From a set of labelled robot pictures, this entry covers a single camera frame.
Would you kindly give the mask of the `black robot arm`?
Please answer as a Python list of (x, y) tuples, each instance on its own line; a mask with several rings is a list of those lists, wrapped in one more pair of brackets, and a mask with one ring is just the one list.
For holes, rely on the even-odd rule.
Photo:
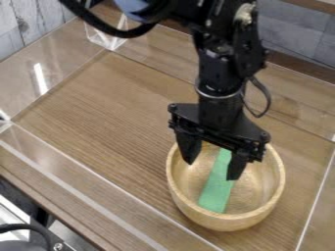
[(199, 101), (169, 105), (182, 158), (195, 162), (202, 143), (230, 150), (227, 179), (239, 179), (246, 166), (262, 161), (270, 134), (246, 115), (246, 86), (265, 89), (255, 75), (266, 65), (267, 50), (258, 32), (258, 0), (114, 0), (139, 25), (119, 29), (101, 19), (78, 0), (59, 0), (63, 6), (99, 31), (119, 38), (135, 38), (165, 20), (190, 30), (199, 59), (195, 90)]

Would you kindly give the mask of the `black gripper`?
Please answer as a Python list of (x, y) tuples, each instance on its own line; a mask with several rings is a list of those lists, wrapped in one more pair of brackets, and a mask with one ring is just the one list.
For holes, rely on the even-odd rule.
[(202, 142), (231, 150), (227, 180), (238, 180), (247, 162), (262, 161), (270, 134), (243, 111), (241, 92), (217, 98), (199, 96), (199, 103), (171, 103), (169, 127), (174, 130), (185, 162), (191, 165), (201, 153)]

